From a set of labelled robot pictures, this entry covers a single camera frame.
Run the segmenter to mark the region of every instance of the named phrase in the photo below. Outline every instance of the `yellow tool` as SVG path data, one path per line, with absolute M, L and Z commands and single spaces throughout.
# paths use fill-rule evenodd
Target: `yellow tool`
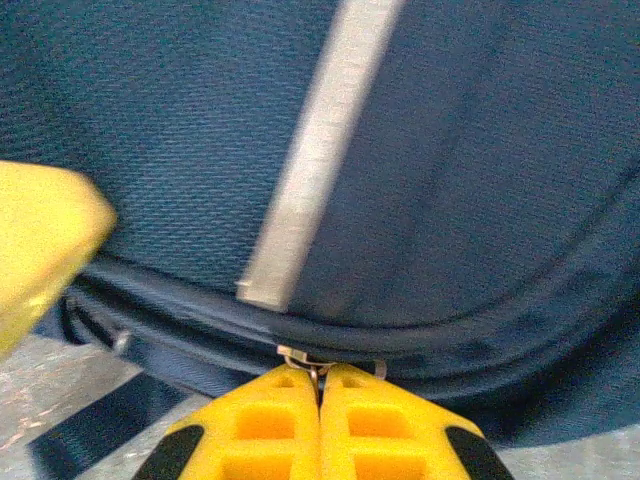
M 173 425 L 134 480 L 507 480 L 472 422 L 350 365 L 287 365 Z
M 82 175 L 0 161 L 0 357 L 106 239 L 115 213 Z

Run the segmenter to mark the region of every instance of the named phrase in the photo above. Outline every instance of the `black strap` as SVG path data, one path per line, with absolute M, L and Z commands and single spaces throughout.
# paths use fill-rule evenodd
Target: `black strap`
M 28 444 L 37 478 L 75 478 L 187 396 L 149 375 L 138 374 Z

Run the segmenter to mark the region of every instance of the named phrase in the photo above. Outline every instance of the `backpack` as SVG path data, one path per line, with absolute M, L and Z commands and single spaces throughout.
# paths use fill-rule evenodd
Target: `backpack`
M 272 301 L 247 278 L 342 6 L 71 4 L 4 6 L 0 158 L 85 173 L 119 226 L 38 332 L 214 397 L 278 345 L 382 359 L 504 446 L 638 421 L 637 8 L 399 8 Z

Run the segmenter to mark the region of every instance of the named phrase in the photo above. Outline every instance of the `concrete ground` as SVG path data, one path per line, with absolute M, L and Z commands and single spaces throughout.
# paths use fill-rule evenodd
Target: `concrete ground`
M 29 337 L 0 364 L 0 479 L 32 480 L 25 445 L 138 370 L 93 346 Z M 81 477 L 130 479 L 168 425 L 207 403 L 194 395 Z M 629 480 L 640 472 L 640 426 L 545 448 L 500 452 L 517 480 Z

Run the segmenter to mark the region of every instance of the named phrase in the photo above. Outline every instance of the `yellow plastic jaw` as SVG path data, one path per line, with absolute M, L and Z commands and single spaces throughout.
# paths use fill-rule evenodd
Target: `yellow plastic jaw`
M 481 448 L 465 459 L 452 429 Z M 484 446 L 469 420 L 349 365 L 318 412 L 309 376 L 282 366 L 172 426 L 134 480 L 511 479 Z
M 90 260 L 115 218 L 80 174 L 0 161 L 0 357 Z

